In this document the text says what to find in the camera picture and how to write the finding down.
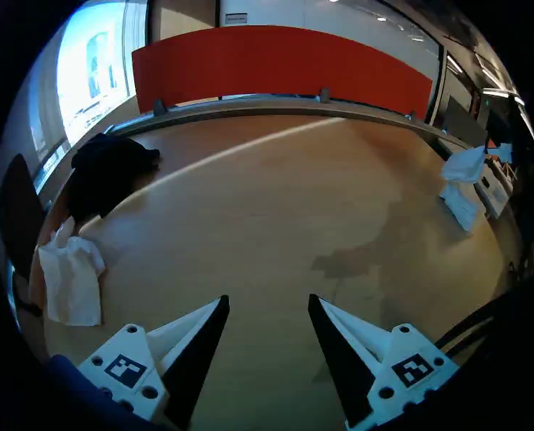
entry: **ceiling light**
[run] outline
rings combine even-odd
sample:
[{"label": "ceiling light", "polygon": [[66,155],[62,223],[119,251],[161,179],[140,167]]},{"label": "ceiling light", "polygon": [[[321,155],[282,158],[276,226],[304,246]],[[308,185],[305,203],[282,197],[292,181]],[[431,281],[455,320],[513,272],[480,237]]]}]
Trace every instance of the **ceiling light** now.
[{"label": "ceiling light", "polygon": [[502,84],[496,76],[491,74],[486,68],[482,68],[482,73],[484,73],[500,90],[506,90],[504,84]]},{"label": "ceiling light", "polygon": [[459,71],[459,73],[464,73],[464,72],[462,71],[462,69],[460,68],[459,64],[458,64],[456,61],[454,61],[453,58],[452,58],[450,55],[447,55],[447,56],[446,56],[446,59],[447,59],[449,62],[451,62],[451,64],[454,66],[454,68],[455,68],[456,70]]},{"label": "ceiling light", "polygon": [[482,94],[486,94],[488,96],[498,96],[498,97],[508,98],[508,93],[503,93],[502,91],[496,91],[496,90],[483,90]]}]

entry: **white wall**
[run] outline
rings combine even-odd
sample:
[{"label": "white wall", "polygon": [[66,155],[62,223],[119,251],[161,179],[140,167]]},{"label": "white wall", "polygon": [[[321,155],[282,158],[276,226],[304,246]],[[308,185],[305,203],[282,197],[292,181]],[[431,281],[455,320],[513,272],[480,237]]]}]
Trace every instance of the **white wall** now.
[{"label": "white wall", "polygon": [[366,1],[222,0],[220,23],[225,25],[226,14],[247,13],[247,25],[300,27],[355,40],[389,54],[425,75],[432,81],[432,100],[439,78],[439,53],[433,48],[436,43],[412,40],[412,33],[418,29],[386,6],[371,3],[373,11],[388,18],[387,22],[382,22],[377,20],[377,15],[355,8],[359,3],[369,4]]},{"label": "white wall", "polygon": [[226,14],[247,13],[248,25],[285,25],[304,28],[305,0],[220,0],[220,25]]}]

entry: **crumpled paper towel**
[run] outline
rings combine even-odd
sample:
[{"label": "crumpled paper towel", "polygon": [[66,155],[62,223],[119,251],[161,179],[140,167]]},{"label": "crumpled paper towel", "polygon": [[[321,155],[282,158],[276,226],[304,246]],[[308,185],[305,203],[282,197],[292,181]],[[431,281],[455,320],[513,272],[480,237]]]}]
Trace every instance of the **crumpled paper towel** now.
[{"label": "crumpled paper towel", "polygon": [[472,232],[484,214],[484,205],[474,186],[464,182],[448,182],[439,196],[444,199],[460,226],[466,232]]},{"label": "crumpled paper towel", "polygon": [[93,242],[71,236],[74,226],[74,219],[68,218],[51,242],[38,248],[46,281],[47,314],[65,325],[100,325],[98,276],[106,265]]}]

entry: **window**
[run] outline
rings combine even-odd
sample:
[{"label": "window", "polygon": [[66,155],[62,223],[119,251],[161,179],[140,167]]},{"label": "window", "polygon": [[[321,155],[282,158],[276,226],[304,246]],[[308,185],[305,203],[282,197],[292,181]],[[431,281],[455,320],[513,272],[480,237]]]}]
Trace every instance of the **window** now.
[{"label": "window", "polygon": [[145,0],[89,1],[67,23],[57,60],[57,94],[71,145],[135,96],[126,63],[131,51],[145,45],[145,14]]}]

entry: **wall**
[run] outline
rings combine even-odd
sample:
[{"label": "wall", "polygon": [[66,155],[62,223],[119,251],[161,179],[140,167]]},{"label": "wall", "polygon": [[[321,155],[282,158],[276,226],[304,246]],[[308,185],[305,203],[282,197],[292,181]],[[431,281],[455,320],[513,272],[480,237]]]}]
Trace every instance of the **wall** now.
[{"label": "wall", "polygon": [[466,112],[470,111],[470,103],[472,96],[467,88],[459,81],[459,79],[450,70],[446,70],[446,78],[444,80],[444,87],[442,90],[441,103],[439,104],[438,113],[444,116],[446,107],[449,104],[449,97],[453,97]]},{"label": "wall", "polygon": [[[360,8],[367,5],[371,10]],[[247,13],[248,25],[284,25],[335,34],[385,52],[432,81],[430,99],[439,79],[439,49],[435,41],[404,17],[374,1],[328,0],[222,0],[220,24],[225,15]],[[387,17],[386,22],[377,17]],[[422,42],[412,39],[421,36]]]},{"label": "wall", "polygon": [[215,0],[151,0],[151,43],[215,27],[215,3]]}]

